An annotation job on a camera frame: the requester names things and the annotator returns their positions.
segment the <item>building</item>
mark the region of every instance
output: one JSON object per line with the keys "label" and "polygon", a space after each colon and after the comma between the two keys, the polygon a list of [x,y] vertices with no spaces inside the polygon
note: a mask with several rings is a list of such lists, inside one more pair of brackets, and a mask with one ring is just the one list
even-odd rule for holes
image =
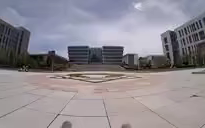
{"label": "building", "polygon": [[[183,64],[205,64],[205,12],[174,30]],[[161,35],[163,48],[165,40]]]}
{"label": "building", "polygon": [[124,47],[122,46],[103,46],[103,64],[122,64]]}
{"label": "building", "polygon": [[166,31],[161,34],[163,53],[171,65],[180,65],[179,45],[174,31]]}
{"label": "building", "polygon": [[146,58],[151,68],[162,68],[168,65],[167,57],[164,55],[149,55]]}
{"label": "building", "polygon": [[122,63],[124,48],[121,46],[103,46],[90,48],[89,46],[69,46],[69,61],[72,64],[116,64]]}
{"label": "building", "polygon": [[88,46],[69,46],[69,62],[72,64],[88,64],[89,50]]}
{"label": "building", "polygon": [[0,53],[5,52],[9,58],[26,54],[29,46],[30,32],[24,27],[14,27],[0,19]]}
{"label": "building", "polygon": [[102,49],[101,48],[90,48],[89,63],[102,63]]}
{"label": "building", "polygon": [[35,60],[37,63],[35,65],[36,67],[31,68],[51,69],[52,60],[55,70],[68,68],[68,60],[62,56],[57,55],[55,51],[49,51],[48,53],[43,54],[30,54],[30,58]]}
{"label": "building", "polygon": [[139,56],[138,54],[126,54],[123,56],[122,63],[129,67],[138,67]]}

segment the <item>plaza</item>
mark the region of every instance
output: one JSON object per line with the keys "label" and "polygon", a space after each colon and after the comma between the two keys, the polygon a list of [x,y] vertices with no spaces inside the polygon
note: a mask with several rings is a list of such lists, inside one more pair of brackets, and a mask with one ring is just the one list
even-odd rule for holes
{"label": "plaza", "polygon": [[192,74],[201,70],[106,72],[128,77],[98,83],[0,70],[0,128],[205,128],[205,74]]}

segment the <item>foot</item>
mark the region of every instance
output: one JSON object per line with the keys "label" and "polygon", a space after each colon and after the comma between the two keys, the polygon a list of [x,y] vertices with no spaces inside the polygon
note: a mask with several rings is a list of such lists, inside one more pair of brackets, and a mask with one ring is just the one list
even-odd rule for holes
{"label": "foot", "polygon": [[69,121],[65,121],[63,124],[62,124],[62,127],[61,128],[72,128],[72,123],[69,122]]}
{"label": "foot", "polygon": [[132,128],[130,124],[123,124],[121,128]]}

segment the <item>sky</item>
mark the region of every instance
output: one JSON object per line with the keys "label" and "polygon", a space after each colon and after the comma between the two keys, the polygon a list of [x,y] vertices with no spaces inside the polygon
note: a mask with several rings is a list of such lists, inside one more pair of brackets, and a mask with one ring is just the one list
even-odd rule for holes
{"label": "sky", "polygon": [[0,18],[31,31],[29,52],[120,45],[162,54],[160,34],[205,11],[205,0],[0,0]]}

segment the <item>tall building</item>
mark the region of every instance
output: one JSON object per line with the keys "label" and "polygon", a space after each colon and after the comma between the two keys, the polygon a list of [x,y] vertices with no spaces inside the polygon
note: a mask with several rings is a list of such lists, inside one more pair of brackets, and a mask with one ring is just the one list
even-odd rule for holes
{"label": "tall building", "polygon": [[90,48],[88,46],[69,46],[68,54],[70,63],[88,64],[89,50]]}
{"label": "tall building", "polygon": [[[187,64],[205,64],[205,12],[176,28],[174,33],[177,35],[181,62]],[[161,38],[164,54],[167,55],[168,52],[165,47],[166,42],[163,34]]]}
{"label": "tall building", "polygon": [[103,46],[103,64],[117,64],[122,63],[124,47],[122,46]]}
{"label": "tall building", "polygon": [[89,46],[69,46],[69,61],[73,64],[116,64],[122,63],[124,48],[121,46],[103,46],[90,48]]}
{"label": "tall building", "polygon": [[30,32],[24,27],[14,27],[0,19],[0,50],[15,57],[26,54],[29,46]]}
{"label": "tall building", "polygon": [[171,65],[179,65],[181,60],[179,58],[179,45],[177,42],[177,35],[174,31],[166,31],[161,34],[163,53],[170,61]]}

